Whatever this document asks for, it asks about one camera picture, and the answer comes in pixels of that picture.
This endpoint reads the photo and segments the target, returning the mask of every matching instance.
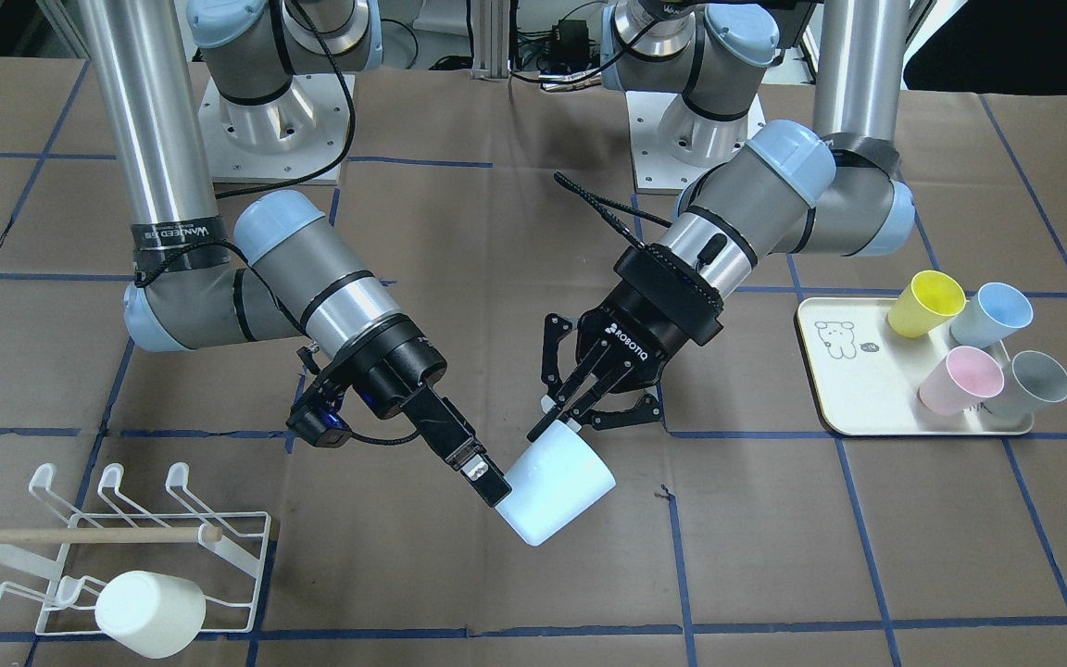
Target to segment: white tray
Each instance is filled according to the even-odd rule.
[[[956,343],[949,325],[915,339],[886,320],[894,299],[807,299],[797,307],[817,407],[844,435],[1021,435],[1032,415],[996,417],[982,406],[952,417],[930,412],[917,388]],[[986,351],[1007,363],[1003,343]]]

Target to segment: cup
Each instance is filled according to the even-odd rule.
[[[966,307],[966,292],[957,280],[939,270],[911,277],[888,312],[888,325],[905,338],[919,338]]]
[[[1003,367],[1005,388],[983,402],[996,417],[1023,417],[1067,398],[1067,371],[1048,354],[1024,350]]]
[[[558,420],[526,448],[505,480],[513,490],[496,504],[496,511],[534,547],[615,487],[601,457]]]
[[[204,626],[204,592],[189,579],[131,570],[97,595],[98,629],[141,656],[179,653]]]
[[[958,414],[1003,391],[1003,368],[978,348],[953,348],[920,383],[920,402],[937,414]]]
[[[1032,303],[1010,284],[987,283],[961,315],[950,322],[950,334],[962,346],[985,348],[1032,324]]]

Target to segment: white cup rack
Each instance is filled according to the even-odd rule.
[[[166,470],[164,490],[186,510],[171,514],[154,514],[139,503],[123,494],[123,465],[111,463],[101,472],[97,482],[97,497],[110,511],[86,512],[52,490],[55,465],[45,463],[35,469],[27,493],[38,499],[59,517],[64,528],[55,529],[0,529],[0,566],[11,567],[27,574],[46,579],[46,590],[41,592],[22,584],[6,579],[0,583],[0,602],[5,593],[25,597],[41,603],[35,634],[43,636],[100,635],[101,630],[47,629],[48,618],[57,612],[89,612],[96,608],[97,595],[107,582],[81,575],[71,577],[64,573],[65,561],[71,544],[174,544],[195,542],[250,576],[250,599],[244,602],[226,602],[205,594],[205,601],[222,607],[245,610],[245,624],[228,629],[203,629],[203,633],[249,633],[254,628],[258,594],[262,590],[266,573],[266,554],[270,545],[270,514],[266,511],[214,511],[187,488],[187,463],[174,463]],[[240,531],[234,523],[245,524],[257,520],[256,531]],[[59,544],[55,559],[22,549],[19,544]]]

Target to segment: wooden rod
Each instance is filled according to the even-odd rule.
[[[0,528],[0,544],[187,544],[200,534],[200,527]],[[203,537],[220,541],[221,527],[206,527]]]

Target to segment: blue joint cap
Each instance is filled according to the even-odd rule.
[[[833,156],[813,130],[791,120],[775,120],[760,128],[746,146],[770,165],[810,207],[833,181]]]
[[[382,64],[384,52],[382,51],[381,15],[377,0],[368,0],[368,59],[365,60],[365,67],[361,68],[363,73],[375,70]]]
[[[917,204],[911,200],[911,190],[903,182],[893,180],[892,187],[892,210],[888,211],[887,220],[873,239],[863,245],[863,250],[853,256],[874,257],[893,253],[908,240],[911,228],[917,224]]]
[[[200,49],[216,49],[241,37],[266,5],[267,0],[189,0],[187,27]]]
[[[148,353],[189,351],[189,348],[180,346],[179,342],[162,328],[156,312],[150,308],[147,291],[141,290],[132,283],[127,284],[123,293],[123,320],[126,320],[126,330],[130,331],[130,338],[134,338],[134,345]]]
[[[604,35],[600,38],[601,63],[608,62],[615,57],[615,52],[617,52],[617,47],[615,47],[615,30],[611,30],[611,12],[614,11],[614,4],[604,7]],[[600,81],[608,90],[623,90],[623,84],[620,83],[620,73],[617,72],[617,65],[611,65],[606,70],[601,72]]]
[[[300,191],[278,190],[250,204],[238,217],[234,243],[244,253],[245,261],[254,265],[291,234],[321,217],[323,211]]]
[[[776,19],[759,4],[707,4],[706,30],[738,60],[767,67],[780,44]]]

